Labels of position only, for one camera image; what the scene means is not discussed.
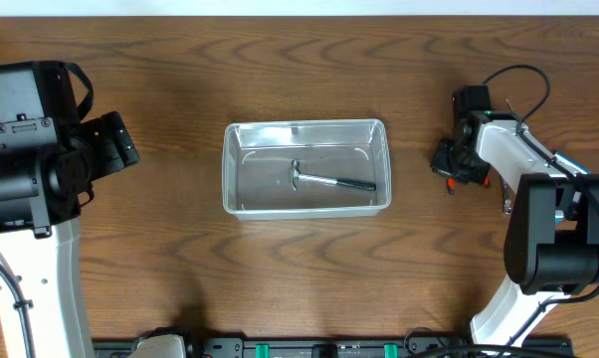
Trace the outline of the red handled cutting pliers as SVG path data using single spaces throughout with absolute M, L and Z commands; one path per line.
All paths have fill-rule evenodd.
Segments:
M 450 195 L 455 195 L 455 194 L 456 194 L 456 187 L 457 187 L 457 184 L 461 184 L 461 181 L 458 181 L 457 179 L 455 179 L 455 178 L 452 178 L 452 177 L 450 177 L 450 178 L 447 178 L 447 179 L 446 179 L 446 189 L 447 189 L 447 191 L 448 191 L 448 193 L 449 193 Z M 487 178 L 486 178 L 486 179 L 485 179 L 485 180 L 484 180 L 484 181 L 481 183 L 481 186 L 482 186 L 482 187 L 484 187 L 484 188 L 486 188 L 486 189 L 489 189 L 489 188 L 491 187 L 491 181 L 490 181 L 490 178 L 489 178 L 489 177 L 487 177 Z

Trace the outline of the clear plastic container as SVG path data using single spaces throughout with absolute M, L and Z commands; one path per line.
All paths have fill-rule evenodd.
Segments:
M 373 182 L 375 191 L 290 182 L 299 171 Z M 222 196 L 239 220 L 374 216 L 392 201 L 390 151 L 383 122 L 326 119 L 233 123 L 225 130 Z

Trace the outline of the small claw hammer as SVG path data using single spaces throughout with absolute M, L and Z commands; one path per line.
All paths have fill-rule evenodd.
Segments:
M 291 161 L 291 173 L 290 173 L 290 182 L 294 191 L 298 189 L 297 182 L 309 182 L 309 183 L 317 183 L 322 185 L 329 186 L 339 186 L 346 188 L 353 188 L 364 191 L 375 191 L 377 186 L 373 182 L 360 181 L 360 180 L 352 180 L 352 179 L 341 179 L 341 178 L 332 178 L 332 177 L 324 177 L 313 174 L 305 174 L 300 172 L 300 162 L 298 160 Z

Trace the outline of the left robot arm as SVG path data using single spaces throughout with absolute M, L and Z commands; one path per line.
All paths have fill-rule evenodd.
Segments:
M 80 278 L 80 215 L 95 181 L 139 156 L 117 112 L 90 118 L 85 73 L 0 65 L 0 324 L 11 357 L 95 353 Z

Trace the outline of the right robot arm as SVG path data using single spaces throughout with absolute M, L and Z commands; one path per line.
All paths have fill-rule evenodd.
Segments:
M 471 340 L 505 354 L 555 306 L 599 294 L 599 174 L 552 153 L 521 116 L 497 111 L 487 86 L 452 96 L 454 134 L 439 142 L 433 172 L 486 187 L 495 170 L 508 194 L 503 246 L 506 276 L 470 321 Z

